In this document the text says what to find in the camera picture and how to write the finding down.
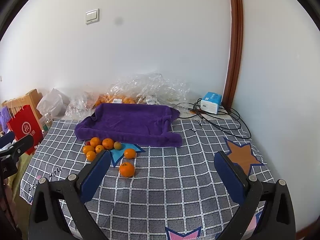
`orange star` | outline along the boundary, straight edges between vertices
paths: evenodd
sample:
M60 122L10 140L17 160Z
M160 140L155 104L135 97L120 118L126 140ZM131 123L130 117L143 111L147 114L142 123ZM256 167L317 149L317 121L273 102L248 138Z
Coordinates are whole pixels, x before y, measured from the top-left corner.
M229 159L233 163L237 163L247 176L250 174L252 166L264 165L253 155L250 143L239 146L228 139L225 139L225 141L230 150Z

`screw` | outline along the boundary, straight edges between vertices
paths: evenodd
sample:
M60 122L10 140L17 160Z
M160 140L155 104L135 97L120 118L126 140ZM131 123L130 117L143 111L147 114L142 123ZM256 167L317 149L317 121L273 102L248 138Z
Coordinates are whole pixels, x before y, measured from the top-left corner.
M283 179L280 179L280 180L279 180L279 184L282 185L282 186L284 186L286 183L285 183L285 181L284 181Z
M44 182L45 182L45 180L46 180L46 178L45 178L45 177L43 177L43 178L39 179L39 183L40 183L40 184L42 184L42 183L44 183Z
M251 181L257 181L257 177L255 175L250 175L249 180Z
M68 180L73 181L73 180L75 180L75 179L76 179L76 177L77 177L77 175L76 175L76 174L70 174L70 175L68 176Z

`gray checkered tablecloth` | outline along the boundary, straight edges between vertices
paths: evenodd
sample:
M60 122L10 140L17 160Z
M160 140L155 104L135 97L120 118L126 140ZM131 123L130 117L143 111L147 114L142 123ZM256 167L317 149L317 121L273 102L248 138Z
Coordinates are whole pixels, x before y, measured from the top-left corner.
M235 128L236 121L213 120ZM81 153L83 141L76 139L75 121L55 121L33 156L20 186L20 196L31 203L41 177L55 181L78 173L87 163ZM201 227L203 239L214 239L238 208L229 197L213 163L214 153L228 151L224 138L243 145L251 143L257 159L266 164L251 140L226 136L212 125L198 120L175 120L183 146L143 147L135 159L123 159L135 167L133 178L124 178L111 166L94 198L86 203L98 226L111 239L165 240L165 227L181 234ZM243 130L234 135L247 135ZM273 181L266 166L254 166L260 181ZM64 201L63 213L70 228L76 226ZM260 212L263 203L257 208Z

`blue gripper pad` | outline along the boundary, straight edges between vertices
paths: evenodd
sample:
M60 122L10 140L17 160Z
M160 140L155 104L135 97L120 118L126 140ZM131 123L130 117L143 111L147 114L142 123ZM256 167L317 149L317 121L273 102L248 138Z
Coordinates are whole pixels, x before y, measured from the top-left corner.
M242 204L245 200L244 186L219 152L214 154L214 167L233 202Z
M14 138L15 138L15 134L12 131L0 137L0 149L6 146L8 143L12 143Z
M96 165L92 168L91 172L84 179L81 184L81 192L79 194L80 201L84 204L87 201L92 200L96 193L101 181L107 173L111 164L111 155L109 151L104 151L99 154L103 156L98 160Z

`tangerine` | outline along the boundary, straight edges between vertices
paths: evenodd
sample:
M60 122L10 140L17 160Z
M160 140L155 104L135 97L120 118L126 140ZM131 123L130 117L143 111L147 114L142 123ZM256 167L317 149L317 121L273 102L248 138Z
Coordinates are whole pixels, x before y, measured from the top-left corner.
M87 160L89 162L93 162L93 160L96 158L96 153L94 151L88 151L86 154Z
M90 145L93 146L94 148L97 147L97 145L101 144L101 140L98 137L93 137L90 140Z
M87 154L89 151L94 151L94 147L91 145L86 145L82 148L82 152L84 154Z
M103 150L104 150L104 147L102 145L97 145L97 147L96 147L96 153L97 154L100 153Z
M102 141L102 145L106 150L111 150L114 145L114 141L111 138L106 138Z
M115 143L113 144L113 147L114 147L114 149L116 149L116 150L121 150L122 145L121 145L120 142L115 142Z
M128 178L134 175L134 166L131 163L122 163L119 171L122 176Z
M127 159L135 158L136 155L137 153L134 149L130 148L130 149L124 150L124 157L126 157Z

